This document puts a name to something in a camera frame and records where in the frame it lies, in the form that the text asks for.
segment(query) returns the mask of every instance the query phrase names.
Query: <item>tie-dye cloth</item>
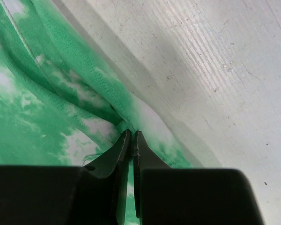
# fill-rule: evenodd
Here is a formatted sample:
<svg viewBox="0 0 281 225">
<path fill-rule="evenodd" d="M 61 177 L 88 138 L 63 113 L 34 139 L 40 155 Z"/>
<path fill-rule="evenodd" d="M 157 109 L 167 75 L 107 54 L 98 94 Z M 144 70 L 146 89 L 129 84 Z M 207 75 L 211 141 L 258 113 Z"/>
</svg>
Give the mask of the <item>tie-dye cloth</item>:
<svg viewBox="0 0 281 225">
<path fill-rule="evenodd" d="M 0 0 L 0 164 L 84 165 L 126 129 L 173 167 L 190 167 L 145 103 L 48 0 Z M 129 171 L 126 223 L 138 223 Z"/>
</svg>

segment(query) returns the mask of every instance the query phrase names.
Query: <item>small hole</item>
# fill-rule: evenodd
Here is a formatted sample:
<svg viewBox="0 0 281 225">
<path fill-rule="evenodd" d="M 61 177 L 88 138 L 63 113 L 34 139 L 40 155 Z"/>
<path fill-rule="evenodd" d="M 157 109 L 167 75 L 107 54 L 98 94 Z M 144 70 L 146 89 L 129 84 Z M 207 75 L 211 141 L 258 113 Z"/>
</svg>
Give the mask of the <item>small hole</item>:
<svg viewBox="0 0 281 225">
<path fill-rule="evenodd" d="M 88 166 L 88 170 L 89 171 L 94 171 L 96 168 L 94 167 L 94 166 L 92 166 L 92 165 L 90 165 L 90 166 Z"/>
</svg>

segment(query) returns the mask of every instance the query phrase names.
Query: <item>white plastic surface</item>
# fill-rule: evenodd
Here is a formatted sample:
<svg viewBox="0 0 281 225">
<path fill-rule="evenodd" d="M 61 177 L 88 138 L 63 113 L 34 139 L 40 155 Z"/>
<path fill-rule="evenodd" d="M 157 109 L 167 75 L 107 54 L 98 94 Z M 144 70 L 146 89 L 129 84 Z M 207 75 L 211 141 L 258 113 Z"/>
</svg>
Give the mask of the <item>white plastic surface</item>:
<svg viewBox="0 0 281 225">
<path fill-rule="evenodd" d="M 242 170 L 281 225 L 281 0 L 53 0 L 196 166 Z"/>
</svg>

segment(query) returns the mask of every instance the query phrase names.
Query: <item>green fabric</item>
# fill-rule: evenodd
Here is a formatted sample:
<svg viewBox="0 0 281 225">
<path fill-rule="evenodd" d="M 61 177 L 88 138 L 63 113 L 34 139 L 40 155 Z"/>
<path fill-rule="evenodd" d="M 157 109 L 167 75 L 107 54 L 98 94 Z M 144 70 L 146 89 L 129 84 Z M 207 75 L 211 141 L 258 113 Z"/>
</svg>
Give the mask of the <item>green fabric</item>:
<svg viewBox="0 0 281 225">
<path fill-rule="evenodd" d="M 0 1 L 0 164 L 84 165 L 141 130 L 173 167 L 190 167 L 158 115 L 48 0 Z M 126 223 L 138 224 L 129 170 Z"/>
</svg>

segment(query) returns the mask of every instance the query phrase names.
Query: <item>black plastic tab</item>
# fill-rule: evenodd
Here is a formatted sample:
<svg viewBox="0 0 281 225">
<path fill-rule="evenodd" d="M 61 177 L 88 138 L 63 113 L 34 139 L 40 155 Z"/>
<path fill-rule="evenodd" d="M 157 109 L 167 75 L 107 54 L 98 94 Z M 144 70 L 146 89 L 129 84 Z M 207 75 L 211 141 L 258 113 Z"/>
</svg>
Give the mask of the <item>black plastic tab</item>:
<svg viewBox="0 0 281 225">
<path fill-rule="evenodd" d="M 91 183 L 88 171 L 81 167 L 0 166 L 0 225 L 84 222 L 84 207 L 91 198 L 78 190 Z"/>
<path fill-rule="evenodd" d="M 148 168 L 169 169 L 170 167 L 149 148 L 142 132 L 137 131 L 133 144 L 134 198 L 137 218 L 140 217 L 141 171 Z"/>
<path fill-rule="evenodd" d="M 141 225 L 262 225 L 245 176 L 232 169 L 145 169 Z"/>
<path fill-rule="evenodd" d="M 92 203 L 119 225 L 125 220 L 130 143 L 131 132 L 126 130 L 109 150 L 84 166 L 100 184 Z"/>
</svg>

